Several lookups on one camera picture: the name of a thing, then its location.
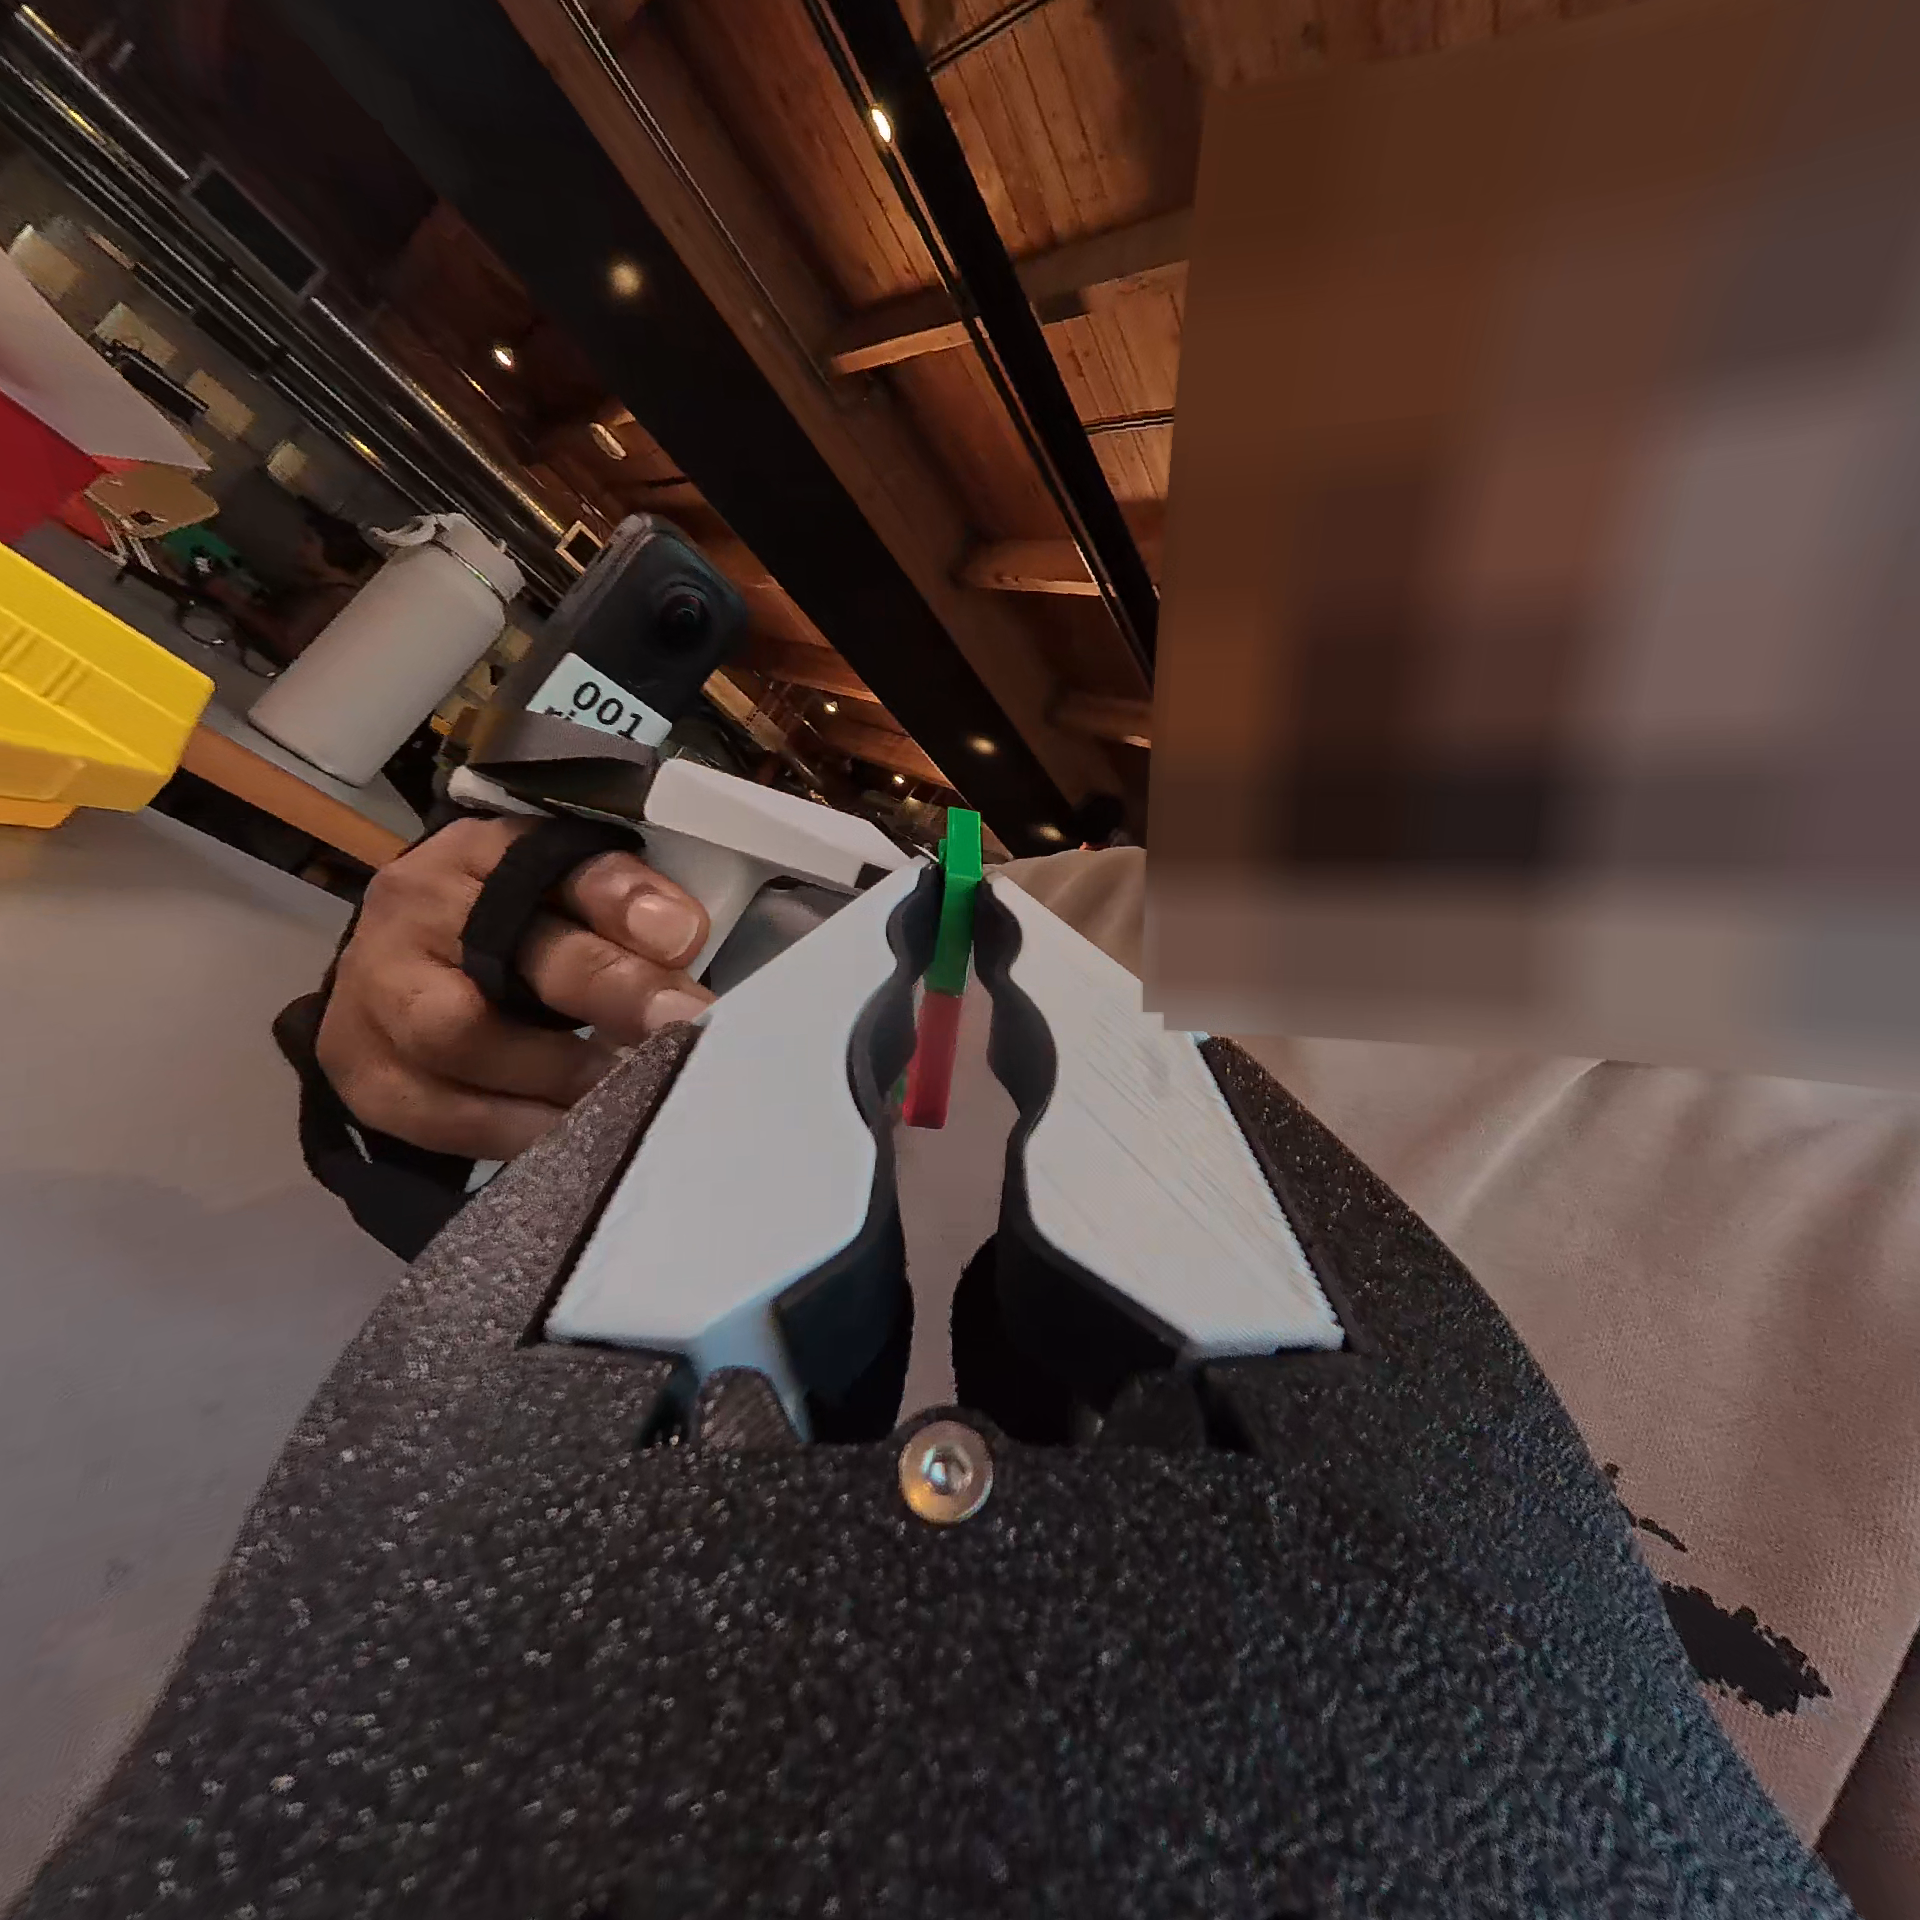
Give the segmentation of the red toy connector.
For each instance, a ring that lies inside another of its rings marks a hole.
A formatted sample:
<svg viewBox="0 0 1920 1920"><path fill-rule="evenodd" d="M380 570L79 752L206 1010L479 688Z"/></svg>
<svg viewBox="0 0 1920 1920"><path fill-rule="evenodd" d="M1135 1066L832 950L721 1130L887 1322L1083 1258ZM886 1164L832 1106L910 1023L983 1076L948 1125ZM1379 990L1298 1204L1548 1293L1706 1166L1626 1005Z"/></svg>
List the red toy connector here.
<svg viewBox="0 0 1920 1920"><path fill-rule="evenodd" d="M964 997L923 990L919 997L916 1042L903 1078L900 1117L906 1127L944 1130L954 1092Z"/></svg>

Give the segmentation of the person's right hand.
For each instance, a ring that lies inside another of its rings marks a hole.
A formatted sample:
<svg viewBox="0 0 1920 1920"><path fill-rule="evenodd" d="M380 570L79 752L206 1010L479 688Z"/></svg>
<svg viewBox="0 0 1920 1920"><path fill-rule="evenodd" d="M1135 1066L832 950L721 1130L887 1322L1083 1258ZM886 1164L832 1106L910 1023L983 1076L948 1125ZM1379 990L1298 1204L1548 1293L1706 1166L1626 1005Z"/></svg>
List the person's right hand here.
<svg viewBox="0 0 1920 1920"><path fill-rule="evenodd" d="M318 1061L348 1114L408 1146L511 1160L625 1050L711 1002L704 907L632 851L545 895L516 968L562 1029L511 1020L467 976L465 923L531 818L463 818L374 875L335 968Z"/></svg>

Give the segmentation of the yellow parts bin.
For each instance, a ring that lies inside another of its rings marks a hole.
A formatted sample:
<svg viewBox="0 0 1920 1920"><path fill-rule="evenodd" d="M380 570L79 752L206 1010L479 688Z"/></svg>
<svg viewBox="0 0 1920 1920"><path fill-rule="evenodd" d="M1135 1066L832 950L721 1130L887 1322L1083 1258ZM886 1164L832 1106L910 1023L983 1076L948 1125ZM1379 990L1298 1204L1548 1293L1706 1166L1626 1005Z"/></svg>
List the yellow parts bin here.
<svg viewBox="0 0 1920 1920"><path fill-rule="evenodd" d="M2 824L143 811L211 696L209 675L4 547Z"/></svg>

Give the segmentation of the red storage bin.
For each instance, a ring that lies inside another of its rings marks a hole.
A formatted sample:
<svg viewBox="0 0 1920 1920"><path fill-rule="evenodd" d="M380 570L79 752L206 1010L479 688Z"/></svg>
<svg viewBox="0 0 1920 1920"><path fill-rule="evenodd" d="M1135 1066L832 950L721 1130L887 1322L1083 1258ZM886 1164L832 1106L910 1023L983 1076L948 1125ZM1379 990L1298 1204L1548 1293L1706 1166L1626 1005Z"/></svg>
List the red storage bin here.
<svg viewBox="0 0 1920 1920"><path fill-rule="evenodd" d="M59 519L103 475L97 458L2 394L2 543Z"/></svg>

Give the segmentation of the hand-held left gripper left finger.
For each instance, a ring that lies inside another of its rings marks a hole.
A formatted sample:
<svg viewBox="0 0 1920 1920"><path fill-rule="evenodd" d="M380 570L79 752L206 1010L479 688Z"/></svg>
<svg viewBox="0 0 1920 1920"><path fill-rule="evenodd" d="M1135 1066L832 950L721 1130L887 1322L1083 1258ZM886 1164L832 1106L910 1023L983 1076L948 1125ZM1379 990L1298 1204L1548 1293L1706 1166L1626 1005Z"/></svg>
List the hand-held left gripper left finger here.
<svg viewBox="0 0 1920 1920"><path fill-rule="evenodd" d="M724 991L646 1125L545 1336L791 1366L777 1298L850 1248L879 1167L859 1018L898 981L889 925L935 871L894 871Z"/></svg>

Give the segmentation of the white water bottle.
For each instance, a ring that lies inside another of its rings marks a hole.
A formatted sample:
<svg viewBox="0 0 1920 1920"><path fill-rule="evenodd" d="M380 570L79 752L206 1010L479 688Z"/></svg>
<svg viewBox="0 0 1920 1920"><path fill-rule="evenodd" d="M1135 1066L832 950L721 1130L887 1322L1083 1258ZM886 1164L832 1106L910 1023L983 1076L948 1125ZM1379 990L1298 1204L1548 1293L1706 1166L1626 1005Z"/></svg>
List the white water bottle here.
<svg viewBox="0 0 1920 1920"><path fill-rule="evenodd" d="M371 784L503 634L523 575L458 512L374 542L387 557L249 709L249 724L346 784Z"/></svg>

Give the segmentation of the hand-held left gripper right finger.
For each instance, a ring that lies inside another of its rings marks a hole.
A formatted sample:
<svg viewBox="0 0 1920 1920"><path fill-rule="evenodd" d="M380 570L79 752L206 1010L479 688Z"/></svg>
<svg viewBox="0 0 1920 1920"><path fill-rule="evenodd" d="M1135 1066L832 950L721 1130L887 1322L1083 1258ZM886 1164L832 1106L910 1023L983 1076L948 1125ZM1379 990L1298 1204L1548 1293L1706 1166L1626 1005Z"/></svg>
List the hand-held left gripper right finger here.
<svg viewBox="0 0 1920 1920"><path fill-rule="evenodd" d="M1203 1039L1022 886L977 895L990 1067L1015 1104L1009 1331L1043 1357L1335 1354L1344 1331Z"/></svg>

